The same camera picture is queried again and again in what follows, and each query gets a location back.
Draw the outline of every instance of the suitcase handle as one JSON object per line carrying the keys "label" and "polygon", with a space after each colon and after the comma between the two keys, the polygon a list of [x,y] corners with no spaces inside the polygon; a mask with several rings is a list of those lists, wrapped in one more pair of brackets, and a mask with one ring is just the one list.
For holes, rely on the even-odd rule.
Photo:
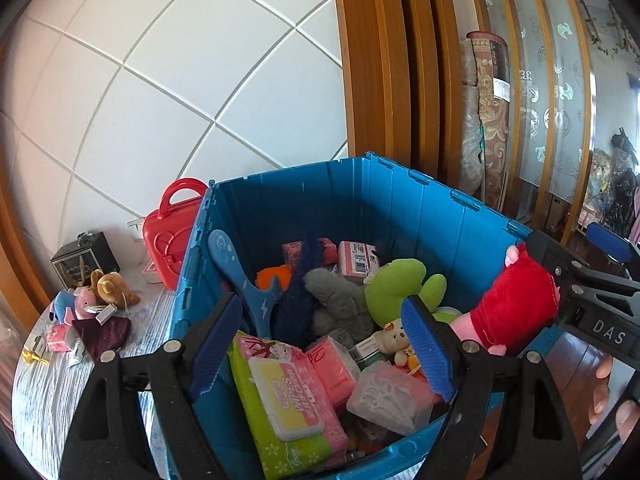
{"label": "suitcase handle", "polygon": [[207,184],[201,182],[197,178],[180,178],[170,184],[162,194],[162,200],[160,201],[160,207],[158,208],[159,220],[164,220],[169,216],[169,206],[171,205],[169,200],[171,200],[174,193],[181,189],[193,189],[197,194],[203,197],[204,193],[207,191]]}

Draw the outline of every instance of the brown teddy bear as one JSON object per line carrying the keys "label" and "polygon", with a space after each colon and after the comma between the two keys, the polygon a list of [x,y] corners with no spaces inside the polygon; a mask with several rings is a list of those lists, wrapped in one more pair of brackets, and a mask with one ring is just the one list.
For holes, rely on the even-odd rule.
{"label": "brown teddy bear", "polygon": [[118,308],[135,305],[140,296],[129,290],[129,285],[117,272],[104,274],[96,269],[91,273],[91,288],[101,304],[114,304]]}

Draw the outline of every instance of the dark red velvet pouch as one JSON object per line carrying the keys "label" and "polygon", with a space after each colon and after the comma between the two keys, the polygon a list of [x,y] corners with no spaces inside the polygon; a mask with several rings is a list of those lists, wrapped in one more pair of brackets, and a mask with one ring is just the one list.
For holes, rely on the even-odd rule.
{"label": "dark red velvet pouch", "polygon": [[94,362],[105,350],[122,348],[131,331],[131,320],[128,317],[111,316],[104,325],[100,325],[95,317],[75,319],[72,324]]}

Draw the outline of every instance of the gray plush toy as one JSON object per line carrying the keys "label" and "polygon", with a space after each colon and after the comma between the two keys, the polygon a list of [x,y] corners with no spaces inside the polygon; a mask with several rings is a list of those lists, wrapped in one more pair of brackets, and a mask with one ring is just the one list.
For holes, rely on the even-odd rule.
{"label": "gray plush toy", "polygon": [[363,286],[321,267],[305,275],[305,288],[322,304],[314,312],[315,336],[329,335],[351,348],[373,334],[375,326],[367,310]]}

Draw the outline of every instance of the electrical outlet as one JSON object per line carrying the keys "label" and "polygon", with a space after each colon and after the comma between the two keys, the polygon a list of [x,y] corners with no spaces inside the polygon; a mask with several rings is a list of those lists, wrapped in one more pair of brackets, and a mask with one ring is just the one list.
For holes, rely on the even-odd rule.
{"label": "electrical outlet", "polygon": [[131,237],[136,242],[142,240],[142,224],[144,221],[144,218],[136,218],[131,222],[127,222],[127,227],[130,229]]}

